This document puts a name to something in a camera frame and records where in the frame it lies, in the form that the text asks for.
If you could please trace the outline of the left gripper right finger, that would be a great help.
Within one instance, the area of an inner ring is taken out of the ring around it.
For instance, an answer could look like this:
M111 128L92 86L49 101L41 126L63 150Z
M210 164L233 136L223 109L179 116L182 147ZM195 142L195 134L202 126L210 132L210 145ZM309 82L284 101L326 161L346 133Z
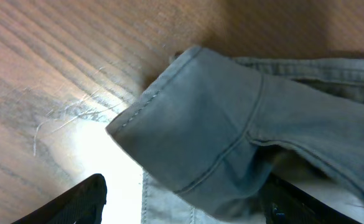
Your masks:
M271 174L261 188L266 224L360 224Z

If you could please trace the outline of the grey cargo shorts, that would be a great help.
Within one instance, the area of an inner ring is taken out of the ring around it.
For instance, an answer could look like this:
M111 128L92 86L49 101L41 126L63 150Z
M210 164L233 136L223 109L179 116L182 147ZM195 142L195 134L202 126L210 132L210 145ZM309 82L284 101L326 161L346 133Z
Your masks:
M145 171L143 223L249 223L272 172L364 207L364 59L230 58L192 47L106 127Z

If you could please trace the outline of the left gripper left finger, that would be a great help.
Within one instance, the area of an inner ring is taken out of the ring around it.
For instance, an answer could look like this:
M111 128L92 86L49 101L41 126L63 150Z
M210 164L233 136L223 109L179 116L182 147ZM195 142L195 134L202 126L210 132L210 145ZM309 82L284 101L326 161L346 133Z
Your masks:
M101 224L106 195L105 178L93 174L12 224Z

